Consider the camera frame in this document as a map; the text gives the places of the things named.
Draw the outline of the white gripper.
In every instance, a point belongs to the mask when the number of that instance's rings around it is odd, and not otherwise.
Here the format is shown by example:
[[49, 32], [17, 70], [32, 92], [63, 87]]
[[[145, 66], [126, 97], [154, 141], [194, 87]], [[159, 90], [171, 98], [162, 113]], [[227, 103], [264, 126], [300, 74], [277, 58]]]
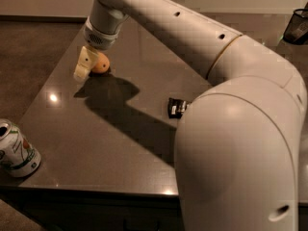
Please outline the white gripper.
[[98, 17], [97, 19], [88, 17], [84, 29], [84, 38], [89, 45], [81, 48], [73, 74], [76, 81], [85, 81], [97, 64], [98, 51], [96, 49], [104, 51], [115, 44], [121, 24], [122, 19], [113, 16]]

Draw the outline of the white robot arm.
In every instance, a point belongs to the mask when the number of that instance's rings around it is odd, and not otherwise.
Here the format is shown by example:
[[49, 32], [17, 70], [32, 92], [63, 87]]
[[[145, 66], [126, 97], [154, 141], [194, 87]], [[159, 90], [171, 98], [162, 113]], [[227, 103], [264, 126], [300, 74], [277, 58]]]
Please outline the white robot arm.
[[94, 0], [75, 75], [134, 18], [211, 88], [181, 117], [175, 174], [186, 231], [298, 231], [298, 154], [307, 90], [263, 44], [170, 0]]

